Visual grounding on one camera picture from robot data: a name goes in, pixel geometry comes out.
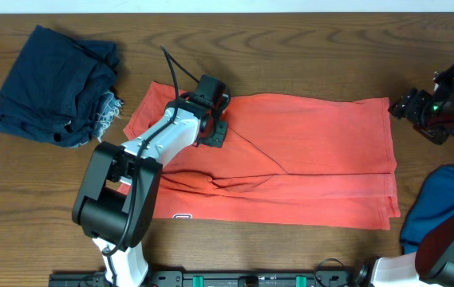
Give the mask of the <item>red t-shirt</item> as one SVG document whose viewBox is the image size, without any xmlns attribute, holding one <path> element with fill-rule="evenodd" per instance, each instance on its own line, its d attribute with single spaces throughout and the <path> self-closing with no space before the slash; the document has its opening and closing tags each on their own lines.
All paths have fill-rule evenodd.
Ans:
<svg viewBox="0 0 454 287">
<path fill-rule="evenodd" d="M 223 146 L 164 168 L 156 218 L 387 230 L 401 212 L 389 101 L 234 97 Z"/>
</svg>

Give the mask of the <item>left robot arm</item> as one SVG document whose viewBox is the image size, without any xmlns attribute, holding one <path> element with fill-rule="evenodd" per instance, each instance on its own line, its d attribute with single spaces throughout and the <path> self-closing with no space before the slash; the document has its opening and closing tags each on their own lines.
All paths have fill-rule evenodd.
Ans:
<svg viewBox="0 0 454 287">
<path fill-rule="evenodd" d="M 141 241 L 156 206 L 164 167 L 193 144 L 222 147 L 228 124 L 221 115 L 231 94 L 220 80 L 203 75 L 193 92 L 177 93 L 146 132 L 119 146 L 96 146 L 72 210 L 99 248 L 105 286 L 141 286 L 148 274 Z"/>
</svg>

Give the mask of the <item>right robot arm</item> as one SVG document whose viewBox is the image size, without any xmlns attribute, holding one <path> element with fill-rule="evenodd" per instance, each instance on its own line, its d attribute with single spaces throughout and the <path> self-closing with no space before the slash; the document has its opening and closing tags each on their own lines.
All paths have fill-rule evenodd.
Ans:
<svg viewBox="0 0 454 287">
<path fill-rule="evenodd" d="M 425 139 L 454 138 L 454 64 L 434 78 L 432 93 L 412 88 L 389 108 Z M 403 255 L 377 258 L 351 273 L 348 286 L 454 286 L 454 164 L 437 168 L 421 186 L 401 230 Z"/>
</svg>

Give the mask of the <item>blue t-shirt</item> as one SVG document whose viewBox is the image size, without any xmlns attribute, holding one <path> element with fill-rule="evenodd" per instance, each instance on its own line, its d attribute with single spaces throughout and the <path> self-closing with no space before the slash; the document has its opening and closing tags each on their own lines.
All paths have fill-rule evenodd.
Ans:
<svg viewBox="0 0 454 287">
<path fill-rule="evenodd" d="M 403 254 L 414 253 L 425 235 L 454 215 L 454 164 L 438 167 L 423 182 L 401 229 Z"/>
</svg>

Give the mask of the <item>folded dark navy garment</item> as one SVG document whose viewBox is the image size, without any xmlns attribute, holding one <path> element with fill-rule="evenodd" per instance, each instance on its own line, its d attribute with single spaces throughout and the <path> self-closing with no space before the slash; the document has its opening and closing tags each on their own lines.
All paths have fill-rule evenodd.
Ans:
<svg viewBox="0 0 454 287">
<path fill-rule="evenodd" d="M 0 132 L 60 147 L 100 139 L 124 104 L 112 41 L 74 40 L 37 26 L 0 89 Z"/>
</svg>

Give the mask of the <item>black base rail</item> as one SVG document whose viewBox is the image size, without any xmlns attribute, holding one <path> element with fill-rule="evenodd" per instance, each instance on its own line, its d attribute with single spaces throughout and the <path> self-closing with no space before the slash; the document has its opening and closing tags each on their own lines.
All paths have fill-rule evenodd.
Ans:
<svg viewBox="0 0 454 287">
<path fill-rule="evenodd" d="M 102 272 L 53 274 L 49 287 L 104 287 L 110 283 Z M 342 287 L 352 286 L 345 270 L 318 273 L 189 273 L 157 271 L 144 279 L 141 287 Z"/>
</svg>

